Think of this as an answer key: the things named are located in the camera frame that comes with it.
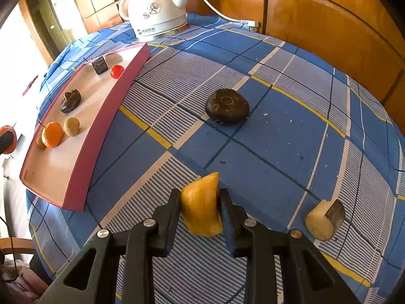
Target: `black cable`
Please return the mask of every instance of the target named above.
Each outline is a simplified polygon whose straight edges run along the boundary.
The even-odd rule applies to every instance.
[[[14,277],[14,279],[9,279],[9,280],[3,279],[3,281],[4,282],[13,282],[13,281],[16,281],[17,278],[18,278],[17,263],[15,261],[15,252],[14,252],[14,245],[13,245],[13,237],[11,236],[10,228],[7,225],[6,221],[1,216],[0,216],[0,219],[3,221],[3,223],[5,223],[5,225],[7,226],[7,230],[9,231],[10,240],[11,240],[11,250],[13,251],[14,268],[15,268],[15,277]]]

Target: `wooden chair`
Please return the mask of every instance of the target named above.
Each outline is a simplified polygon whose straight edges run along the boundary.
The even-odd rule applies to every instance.
[[[32,239],[14,237],[13,246],[15,254],[35,254],[36,252]],[[0,239],[0,250],[4,255],[13,253],[13,249],[11,247],[11,238],[6,237]]]

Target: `yellow fruit piece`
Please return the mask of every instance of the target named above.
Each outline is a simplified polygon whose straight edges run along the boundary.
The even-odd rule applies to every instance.
[[[39,136],[36,138],[36,147],[38,147],[39,149],[44,149],[46,148],[44,142],[42,141],[42,137]]]
[[[76,118],[68,118],[65,120],[63,129],[65,130],[66,135],[69,137],[76,136],[80,128],[80,122]]]
[[[325,215],[332,204],[333,201],[321,200],[304,219],[309,233],[320,241],[330,240],[336,231],[331,220]]]
[[[217,210],[219,173],[212,173],[184,187],[180,194],[181,214],[190,232],[212,237],[222,232]]]

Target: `orange object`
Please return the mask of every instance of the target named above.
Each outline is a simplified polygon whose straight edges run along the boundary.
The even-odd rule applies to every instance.
[[[42,142],[52,149],[57,147],[63,138],[63,128],[57,122],[49,122],[42,130]]]
[[[10,154],[13,153],[16,146],[17,146],[17,135],[15,134],[15,130],[12,126],[2,126],[0,128],[0,136],[3,135],[7,130],[10,130],[13,133],[13,143],[3,152],[3,154]]]

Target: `red ball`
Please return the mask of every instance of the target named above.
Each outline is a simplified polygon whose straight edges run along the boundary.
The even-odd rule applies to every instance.
[[[110,70],[110,75],[114,79],[118,79],[122,72],[124,71],[124,67],[121,65],[114,65]]]

